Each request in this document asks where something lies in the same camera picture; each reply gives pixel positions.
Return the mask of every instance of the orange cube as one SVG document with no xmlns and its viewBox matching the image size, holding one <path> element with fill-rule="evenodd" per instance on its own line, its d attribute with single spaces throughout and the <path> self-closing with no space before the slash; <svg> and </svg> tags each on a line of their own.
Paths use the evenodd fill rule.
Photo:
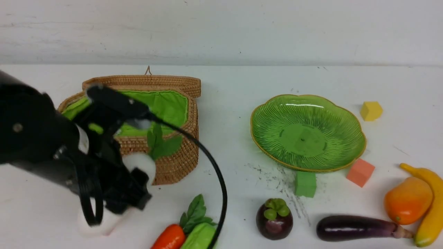
<svg viewBox="0 0 443 249">
<path fill-rule="evenodd" d="M 374 169 L 375 167 L 372 164 L 359 158 L 355 161 L 354 165 L 352 165 L 346 178 L 358 186 L 363 187 L 372 176 Z"/>
</svg>

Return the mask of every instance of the orange mango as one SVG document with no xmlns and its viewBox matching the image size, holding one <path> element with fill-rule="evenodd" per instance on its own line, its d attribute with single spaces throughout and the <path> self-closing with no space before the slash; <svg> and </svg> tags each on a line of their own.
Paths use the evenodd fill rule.
<svg viewBox="0 0 443 249">
<path fill-rule="evenodd" d="M 409 225 L 424 216 L 433 198 L 432 189 L 425 181 L 408 177 L 386 193 L 384 206 L 391 220 Z"/>
</svg>

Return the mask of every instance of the yellow foam block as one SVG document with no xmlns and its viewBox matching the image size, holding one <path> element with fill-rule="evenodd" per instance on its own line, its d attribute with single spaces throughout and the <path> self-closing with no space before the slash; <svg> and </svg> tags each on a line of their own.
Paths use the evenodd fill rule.
<svg viewBox="0 0 443 249">
<path fill-rule="evenodd" d="M 381 116 L 383 109 L 377 101 L 365 101 L 360 110 L 364 121 L 374 121 Z"/>
</svg>

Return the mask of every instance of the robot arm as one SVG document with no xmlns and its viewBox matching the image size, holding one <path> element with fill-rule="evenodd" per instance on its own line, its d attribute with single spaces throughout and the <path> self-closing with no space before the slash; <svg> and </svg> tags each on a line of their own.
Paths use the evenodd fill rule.
<svg viewBox="0 0 443 249">
<path fill-rule="evenodd" d="M 9 163 L 68 188 L 80 197 L 87 224 L 98 226 L 104 210 L 117 215 L 130 207 L 143 210 L 151 198 L 146 187 L 150 176 L 146 170 L 125 166 L 114 134 L 123 123 L 139 129 L 149 128 L 151 121 L 168 126 L 200 147 L 220 181 L 223 203 L 208 247 L 213 248 L 223 227 L 227 192 L 209 151 L 191 134 L 156 117 L 142 102 L 101 85 L 88 88 L 86 95 L 90 105 L 70 121 L 55 110 L 47 94 L 0 70 L 0 164 Z M 90 124 L 100 126 L 103 133 L 90 130 Z"/>
</svg>

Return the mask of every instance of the purple eggplant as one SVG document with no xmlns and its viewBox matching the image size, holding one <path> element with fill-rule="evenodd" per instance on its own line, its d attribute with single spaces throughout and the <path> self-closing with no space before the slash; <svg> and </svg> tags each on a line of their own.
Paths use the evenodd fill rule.
<svg viewBox="0 0 443 249">
<path fill-rule="evenodd" d="M 317 236 L 323 241 L 349 241 L 364 238 L 412 238 L 414 234 L 400 225 L 385 220 L 333 215 L 317 224 Z"/>
</svg>

